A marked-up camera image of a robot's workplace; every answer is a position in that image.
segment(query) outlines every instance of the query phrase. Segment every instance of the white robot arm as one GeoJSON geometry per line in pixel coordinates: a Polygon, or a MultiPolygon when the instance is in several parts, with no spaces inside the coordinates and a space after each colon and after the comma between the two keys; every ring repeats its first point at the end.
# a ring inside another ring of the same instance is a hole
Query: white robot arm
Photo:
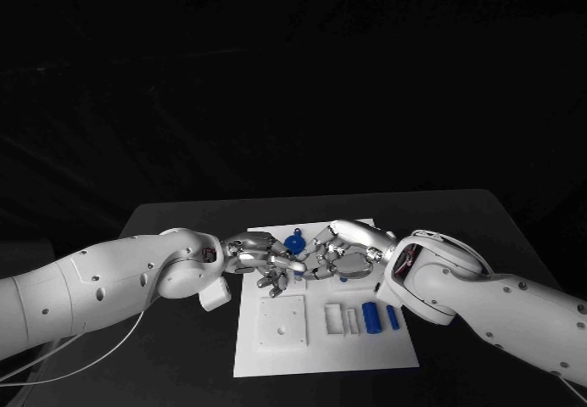
{"type": "Polygon", "coordinates": [[[0,360],[64,337],[95,331],[143,312],[159,297],[199,293],[205,310],[230,301],[222,272],[264,267],[273,296],[286,270],[306,271],[264,232],[222,243],[212,235],[170,229],[95,244],[38,270],[0,280],[0,360]]]}
{"type": "Polygon", "coordinates": [[[587,386],[586,301],[527,278],[495,274],[467,245],[430,231],[416,231],[398,242],[392,233],[336,220],[299,260],[315,252],[322,265],[303,278],[361,278],[375,263],[384,265],[379,300],[405,306],[434,324],[447,325],[459,314],[488,343],[587,386]],[[342,258],[351,246],[367,254],[342,258]]]}

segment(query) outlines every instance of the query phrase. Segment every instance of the blue object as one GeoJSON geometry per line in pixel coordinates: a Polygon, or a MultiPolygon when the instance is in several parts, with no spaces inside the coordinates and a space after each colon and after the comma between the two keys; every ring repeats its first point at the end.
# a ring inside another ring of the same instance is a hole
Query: blue object
{"type": "Polygon", "coordinates": [[[390,316],[391,327],[394,328],[394,330],[400,329],[398,317],[395,316],[394,307],[391,305],[388,305],[388,316],[390,316]]]}
{"type": "Polygon", "coordinates": [[[367,333],[382,333],[382,322],[377,312],[377,303],[364,303],[367,333]]]}
{"type": "Polygon", "coordinates": [[[297,256],[306,248],[306,241],[302,237],[302,230],[296,228],[293,235],[284,241],[286,247],[292,250],[292,253],[297,256]]]}

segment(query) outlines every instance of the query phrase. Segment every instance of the gray table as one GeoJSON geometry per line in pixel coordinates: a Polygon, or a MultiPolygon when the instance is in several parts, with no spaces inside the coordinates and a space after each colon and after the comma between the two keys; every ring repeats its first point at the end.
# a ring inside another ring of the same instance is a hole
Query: gray table
{"type": "MultiPolygon", "coordinates": [[[[225,238],[251,226],[361,218],[374,218],[400,237],[414,229],[452,235],[496,272],[558,288],[501,203],[482,190],[150,203],[136,209],[120,237],[188,227],[225,238]]],[[[491,347],[459,317],[436,326],[408,310],[420,368],[235,379],[241,278],[228,277],[232,301],[211,313],[198,296],[159,299],[116,353],[81,374],[36,386],[28,407],[579,405],[563,382],[491,347]]],[[[94,361],[134,320],[85,335],[51,359],[45,377],[94,361]]]]}

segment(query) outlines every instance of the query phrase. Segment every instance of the screw hole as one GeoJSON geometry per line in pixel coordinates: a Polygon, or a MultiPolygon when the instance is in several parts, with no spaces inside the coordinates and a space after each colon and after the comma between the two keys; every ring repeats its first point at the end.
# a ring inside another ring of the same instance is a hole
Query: screw hole
{"type": "Polygon", "coordinates": [[[104,288],[98,288],[98,291],[95,292],[95,298],[98,299],[98,301],[104,299],[105,294],[107,291],[104,290],[104,288]]]}

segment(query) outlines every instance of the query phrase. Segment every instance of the dark background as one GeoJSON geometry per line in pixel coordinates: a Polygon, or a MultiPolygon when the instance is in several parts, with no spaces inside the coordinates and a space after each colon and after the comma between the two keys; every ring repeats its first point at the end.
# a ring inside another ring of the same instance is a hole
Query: dark background
{"type": "Polygon", "coordinates": [[[586,298],[577,7],[5,6],[2,238],[46,237],[61,257],[144,203],[485,188],[586,298]]]}

